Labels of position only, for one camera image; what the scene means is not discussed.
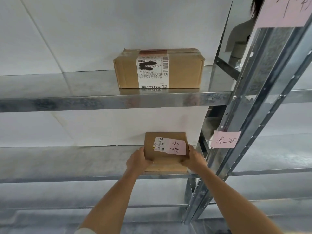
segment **cardboard box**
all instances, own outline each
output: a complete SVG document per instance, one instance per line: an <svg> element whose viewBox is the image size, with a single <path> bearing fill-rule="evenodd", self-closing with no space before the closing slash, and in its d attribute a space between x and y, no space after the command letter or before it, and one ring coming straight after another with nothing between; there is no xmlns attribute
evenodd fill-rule
<svg viewBox="0 0 312 234"><path fill-rule="evenodd" d="M199 88L204 62L195 48L125 49L114 67L119 88Z"/></svg>
<svg viewBox="0 0 312 234"><path fill-rule="evenodd" d="M153 146L156 137L183 140L186 143L186 155L169 154L155 151ZM188 141L185 132L147 132L144 140L144 155L148 160L154 161L146 171L187 171L187 168L180 164L181 161L189 158Z"/></svg>

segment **person's left arm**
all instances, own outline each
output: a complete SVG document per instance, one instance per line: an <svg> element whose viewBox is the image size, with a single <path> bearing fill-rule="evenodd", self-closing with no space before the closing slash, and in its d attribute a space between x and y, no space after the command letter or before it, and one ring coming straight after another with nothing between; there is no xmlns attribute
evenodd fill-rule
<svg viewBox="0 0 312 234"><path fill-rule="evenodd" d="M91 229L96 234L119 234L135 181L152 163L145 159L143 147L136 150L128 159L122 178L90 211L79 228Z"/></svg>

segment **black hair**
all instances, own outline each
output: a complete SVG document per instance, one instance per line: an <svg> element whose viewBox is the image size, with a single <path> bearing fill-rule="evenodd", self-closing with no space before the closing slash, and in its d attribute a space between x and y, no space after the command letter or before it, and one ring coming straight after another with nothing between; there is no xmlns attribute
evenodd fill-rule
<svg viewBox="0 0 312 234"><path fill-rule="evenodd" d="M250 7L250 12L252 13L252 17L257 17L259 15L261 6L264 0L252 0L252 5Z"/></svg>

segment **brown box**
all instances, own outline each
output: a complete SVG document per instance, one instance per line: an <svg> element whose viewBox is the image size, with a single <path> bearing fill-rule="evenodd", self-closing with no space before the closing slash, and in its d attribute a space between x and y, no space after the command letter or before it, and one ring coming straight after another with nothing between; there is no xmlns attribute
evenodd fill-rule
<svg viewBox="0 0 312 234"><path fill-rule="evenodd" d="M186 143L186 155L169 154L155 151L154 141L156 137L184 140ZM188 140L185 132L147 132L144 140L144 155L148 160L154 161L146 171L187 171L187 168L180 164L181 161L189 158Z"/></svg>
<svg viewBox="0 0 312 234"><path fill-rule="evenodd" d="M147 56L151 58L151 61L153 61L153 57L168 57L169 80L166 76L163 85L161 83L159 85L146 83L145 85L142 80L139 83L138 72L141 74L145 70L146 73L153 73L150 71L156 70L153 65L139 66L139 64L146 64L149 60L146 60L146 63L139 63L138 58ZM157 88L199 88L204 62L205 58L195 48L143 51L125 49L114 59L114 67L119 88L153 88L155 86ZM163 67L164 70L165 63L161 63L158 67Z"/></svg>

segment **forearm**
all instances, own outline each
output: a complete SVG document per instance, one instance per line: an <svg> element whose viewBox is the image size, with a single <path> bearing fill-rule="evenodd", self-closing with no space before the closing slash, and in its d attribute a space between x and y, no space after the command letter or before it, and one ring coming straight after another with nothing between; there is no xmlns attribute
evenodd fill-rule
<svg viewBox="0 0 312 234"><path fill-rule="evenodd" d="M198 172L218 205L233 234L282 234L283 232L256 206L227 185L212 170Z"/></svg>
<svg viewBox="0 0 312 234"><path fill-rule="evenodd" d="M80 228L89 228L96 234L119 234L137 178L137 173L126 171L122 178L90 211Z"/></svg>

